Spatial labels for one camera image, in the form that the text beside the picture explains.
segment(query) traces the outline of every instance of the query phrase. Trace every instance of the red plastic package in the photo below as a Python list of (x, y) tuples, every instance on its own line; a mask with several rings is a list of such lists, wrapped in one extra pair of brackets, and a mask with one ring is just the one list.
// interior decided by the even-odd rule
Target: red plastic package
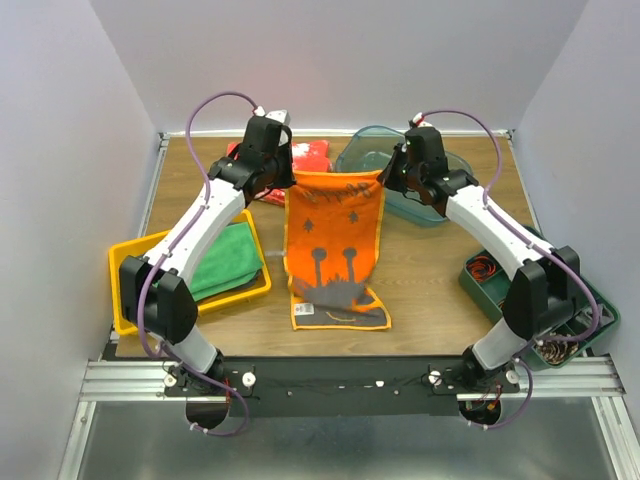
[[(237, 143), (230, 143), (227, 147), (227, 155), (235, 148)], [(301, 172), (330, 172), (331, 160), (327, 158), (329, 142), (316, 140), (308, 143), (294, 143), (291, 146), (293, 153), (293, 171)], [(274, 205), (284, 206), (284, 190), (275, 189), (269, 195), (260, 200)]]

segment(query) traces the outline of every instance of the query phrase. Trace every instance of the yellow plastic bin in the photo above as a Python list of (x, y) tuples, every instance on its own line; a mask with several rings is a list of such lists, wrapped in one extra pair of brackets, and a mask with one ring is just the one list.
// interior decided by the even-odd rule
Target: yellow plastic bin
[[(264, 254), (262, 253), (262, 247), (258, 240), (258, 233), (256, 232), (256, 226), (253, 223), (253, 217), (249, 210), (243, 210), (240, 215), (233, 219), (233, 223), (247, 222), (251, 228), (251, 234), (253, 240), (256, 243), (256, 249), (258, 255), (262, 260), (262, 274), (258, 275), (256, 283), (243, 291), (230, 291), (222, 292), (212, 297), (204, 298), (198, 302), (198, 314), (204, 315), (206, 313), (219, 310), (223, 307), (228, 307), (241, 303), (252, 298), (256, 298), (267, 294), (271, 290), (271, 277), (269, 276), (269, 270), (264, 260)], [(111, 300), (113, 303), (113, 325), (120, 335), (134, 335), (138, 332), (138, 327), (129, 322), (122, 316), (122, 308), (120, 305), (120, 278), (118, 276), (118, 269), (128, 256), (139, 256), (162, 240), (170, 230), (165, 232), (156, 233), (154, 235), (148, 235), (142, 238), (136, 238), (135, 240), (129, 240), (127, 242), (118, 243), (109, 249), (109, 274), (111, 276)]]

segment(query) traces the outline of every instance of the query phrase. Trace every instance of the white wall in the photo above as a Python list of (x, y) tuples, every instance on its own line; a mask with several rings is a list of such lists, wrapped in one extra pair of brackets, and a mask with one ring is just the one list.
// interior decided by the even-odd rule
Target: white wall
[[(585, 0), (91, 0), (151, 119), (184, 130), (202, 98), (238, 89), (294, 128), (404, 126), (459, 107), (515, 127)], [(197, 129), (239, 128), (239, 100)], [(446, 129), (476, 129), (438, 119)]]
[(591, 0), (515, 146), (542, 229), (622, 314), (610, 348), (640, 426), (640, 5)]
[(55, 478), (157, 136), (86, 0), (0, 6), (0, 478)]

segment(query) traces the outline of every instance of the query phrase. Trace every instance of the folded green cloth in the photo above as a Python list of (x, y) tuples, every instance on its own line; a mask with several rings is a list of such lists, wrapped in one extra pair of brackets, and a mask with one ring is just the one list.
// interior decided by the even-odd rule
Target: folded green cloth
[(229, 225), (198, 265), (189, 290), (197, 302), (250, 282), (261, 268), (262, 260), (249, 224)]

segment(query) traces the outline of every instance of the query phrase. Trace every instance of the wooden table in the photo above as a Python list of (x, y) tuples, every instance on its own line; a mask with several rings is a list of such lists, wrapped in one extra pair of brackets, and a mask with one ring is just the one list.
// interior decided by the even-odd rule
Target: wooden table
[[(196, 138), (206, 168), (220, 158), (229, 138)], [(295, 141), (314, 139), (296, 138)], [(335, 160), (349, 138), (331, 138)], [(522, 223), (531, 215), (507, 142), (500, 139), (505, 165), (492, 198)], [(449, 137), (447, 151), (466, 159), (481, 185), (496, 166), (491, 142), (482, 137)], [(202, 186), (202, 178), (183, 138), (172, 138), (147, 233), (175, 225)], [(254, 202), (253, 213), (264, 251), (282, 250), (284, 209)], [(268, 257), (271, 292), (237, 307), (198, 319), (204, 335), (226, 355), (394, 355), (459, 354), (484, 336), (491, 324), (458, 285), (464, 261), (481, 249), (459, 226), (446, 222), (422, 228), (391, 214), (384, 216), (380, 259), (370, 285), (387, 306), (393, 327), (387, 331), (293, 331), (287, 278), (281, 257)], [(137, 336), (122, 337), (117, 355), (143, 355)]]

